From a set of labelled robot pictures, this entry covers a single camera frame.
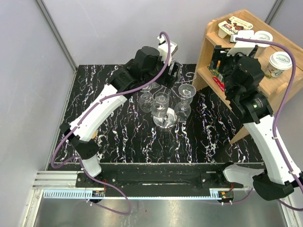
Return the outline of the clear wine glass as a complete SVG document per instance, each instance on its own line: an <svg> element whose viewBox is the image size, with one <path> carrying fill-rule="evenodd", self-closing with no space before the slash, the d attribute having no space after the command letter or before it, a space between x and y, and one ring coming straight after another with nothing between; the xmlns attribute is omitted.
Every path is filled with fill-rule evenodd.
<svg viewBox="0 0 303 227"><path fill-rule="evenodd" d="M154 117L162 118L166 115L169 107L169 95L165 92L154 94L151 113Z"/></svg>
<svg viewBox="0 0 303 227"><path fill-rule="evenodd" d="M196 88L191 84L182 84L178 88L180 102L174 107L178 122L186 122L191 114L191 102L196 94Z"/></svg>

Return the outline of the ribbed glass goblet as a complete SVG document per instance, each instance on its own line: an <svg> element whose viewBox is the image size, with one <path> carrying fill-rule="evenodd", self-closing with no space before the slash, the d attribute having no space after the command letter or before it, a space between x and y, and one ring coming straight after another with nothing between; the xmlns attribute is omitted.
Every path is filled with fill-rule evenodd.
<svg viewBox="0 0 303 227"><path fill-rule="evenodd" d="M150 112L152 108L152 103L153 103L153 98L151 93L143 93L142 95L140 95L139 107L143 112L145 113Z"/></svg>

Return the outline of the chrome wine glass rack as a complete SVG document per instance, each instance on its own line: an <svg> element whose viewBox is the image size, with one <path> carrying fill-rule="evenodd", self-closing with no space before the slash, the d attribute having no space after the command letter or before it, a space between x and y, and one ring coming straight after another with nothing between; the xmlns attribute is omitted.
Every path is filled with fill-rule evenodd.
<svg viewBox="0 0 303 227"><path fill-rule="evenodd" d="M175 85L171 89L161 87L157 91L149 92L152 94L152 98L154 97L154 94L156 94L158 92L165 92L169 95L169 107L168 107L167 113L164 117L157 118L152 115L151 111L148 112L151 114L152 121L156 127L160 128L162 130L169 130L169 129L175 127L175 125L177 123L179 123L176 119L176 115L174 112L175 105L180 102L178 88L182 84L191 84L192 85L192 83L195 81L196 78L197 78L197 75L194 72L188 72L184 76L182 76L180 78L180 81L175 83Z"/></svg>

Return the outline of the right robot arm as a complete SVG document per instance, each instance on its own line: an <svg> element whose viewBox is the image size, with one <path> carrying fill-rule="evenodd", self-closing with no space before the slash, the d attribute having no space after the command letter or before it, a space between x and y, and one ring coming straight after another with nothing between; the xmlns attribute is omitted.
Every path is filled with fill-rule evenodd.
<svg viewBox="0 0 303 227"><path fill-rule="evenodd" d="M220 187L230 183L253 187L267 201L282 199L302 185L303 173L289 156L277 129L273 128L276 115L268 99L258 91L264 77L259 61L251 53L231 55L228 51L228 48L215 46L209 68L223 75L226 100L252 136L265 168L252 169L229 162L216 174L215 181Z"/></svg>

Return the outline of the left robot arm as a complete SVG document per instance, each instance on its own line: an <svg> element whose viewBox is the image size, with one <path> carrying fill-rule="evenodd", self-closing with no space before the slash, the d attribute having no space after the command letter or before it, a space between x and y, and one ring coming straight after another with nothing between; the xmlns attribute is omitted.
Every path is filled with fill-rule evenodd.
<svg viewBox="0 0 303 227"><path fill-rule="evenodd" d="M142 47L133 59L113 73L99 96L77 119L60 125L60 131L79 154L88 173L86 181L92 187L101 185L103 181L97 158L98 145L93 134L116 108L146 87L148 82L173 87L180 68L179 63L171 61L177 49L175 43L160 44L157 48Z"/></svg>

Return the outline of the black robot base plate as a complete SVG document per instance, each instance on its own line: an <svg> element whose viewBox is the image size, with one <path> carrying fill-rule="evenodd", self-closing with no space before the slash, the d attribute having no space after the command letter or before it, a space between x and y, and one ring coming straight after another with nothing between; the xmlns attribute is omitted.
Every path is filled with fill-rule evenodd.
<svg viewBox="0 0 303 227"><path fill-rule="evenodd" d="M224 164L102 164L102 172L91 180L78 164L67 164L53 174L71 179L76 189L92 189L92 198L130 200L221 200L223 192L232 198L236 192L252 188L228 182L220 170Z"/></svg>

